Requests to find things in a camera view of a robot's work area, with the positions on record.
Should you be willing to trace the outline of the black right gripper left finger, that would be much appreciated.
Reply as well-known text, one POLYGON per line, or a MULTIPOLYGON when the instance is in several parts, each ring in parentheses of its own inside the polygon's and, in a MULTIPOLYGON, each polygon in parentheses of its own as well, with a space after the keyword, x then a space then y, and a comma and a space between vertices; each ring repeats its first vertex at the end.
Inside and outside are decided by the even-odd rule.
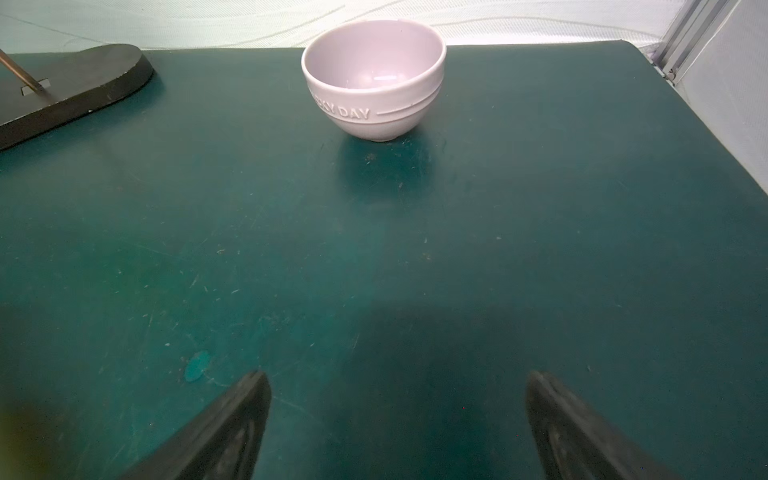
POLYGON ((251 479, 271 400, 267 375, 247 373, 121 477, 251 479))

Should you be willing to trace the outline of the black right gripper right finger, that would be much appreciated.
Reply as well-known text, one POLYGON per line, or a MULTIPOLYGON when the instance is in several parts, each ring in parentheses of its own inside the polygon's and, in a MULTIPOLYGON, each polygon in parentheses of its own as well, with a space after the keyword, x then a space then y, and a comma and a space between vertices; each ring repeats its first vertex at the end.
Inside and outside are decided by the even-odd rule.
POLYGON ((679 479, 557 377, 533 371, 526 414, 548 479, 679 479))

